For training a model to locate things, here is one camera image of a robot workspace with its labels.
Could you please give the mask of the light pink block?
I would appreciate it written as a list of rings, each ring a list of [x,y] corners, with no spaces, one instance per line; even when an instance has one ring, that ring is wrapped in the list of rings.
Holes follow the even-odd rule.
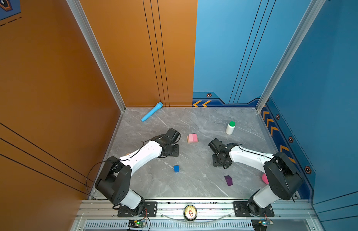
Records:
[[[189,134],[188,135],[188,143],[193,143],[193,142],[194,142],[193,135]]]

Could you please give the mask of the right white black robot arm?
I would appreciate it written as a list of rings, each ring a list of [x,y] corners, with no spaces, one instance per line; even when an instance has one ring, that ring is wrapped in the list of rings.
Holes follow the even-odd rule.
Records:
[[[223,144],[217,138],[208,146],[214,152],[215,167],[227,169],[236,162],[251,166],[266,175],[267,186],[255,192],[247,202],[246,212],[252,216],[264,214],[266,208],[278,200],[292,199],[304,182],[297,167],[283,152],[261,153],[246,149],[238,143]]]

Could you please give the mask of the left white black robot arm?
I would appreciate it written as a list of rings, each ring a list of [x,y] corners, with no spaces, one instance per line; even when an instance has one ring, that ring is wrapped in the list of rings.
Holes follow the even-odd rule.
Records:
[[[138,150],[123,156],[110,157],[95,181],[98,190],[114,206],[122,206],[138,216],[144,210],[144,198],[130,189],[131,177],[145,164],[156,158],[178,157],[181,134],[173,128],[165,134],[142,142]]]

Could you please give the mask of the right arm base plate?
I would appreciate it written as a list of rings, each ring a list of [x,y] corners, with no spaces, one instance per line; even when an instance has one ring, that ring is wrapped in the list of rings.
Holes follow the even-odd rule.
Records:
[[[274,217],[275,213],[273,207],[268,205],[265,208],[260,208],[254,202],[235,201],[233,202],[233,210],[236,217]]]

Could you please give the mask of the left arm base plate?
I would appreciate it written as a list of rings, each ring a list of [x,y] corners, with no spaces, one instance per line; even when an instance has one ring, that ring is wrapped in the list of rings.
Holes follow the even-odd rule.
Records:
[[[157,213],[157,202],[154,201],[143,201],[138,204],[135,209],[131,209],[127,206],[121,206],[118,210],[117,216],[120,218],[133,218],[133,217],[144,217],[148,216],[156,217]]]

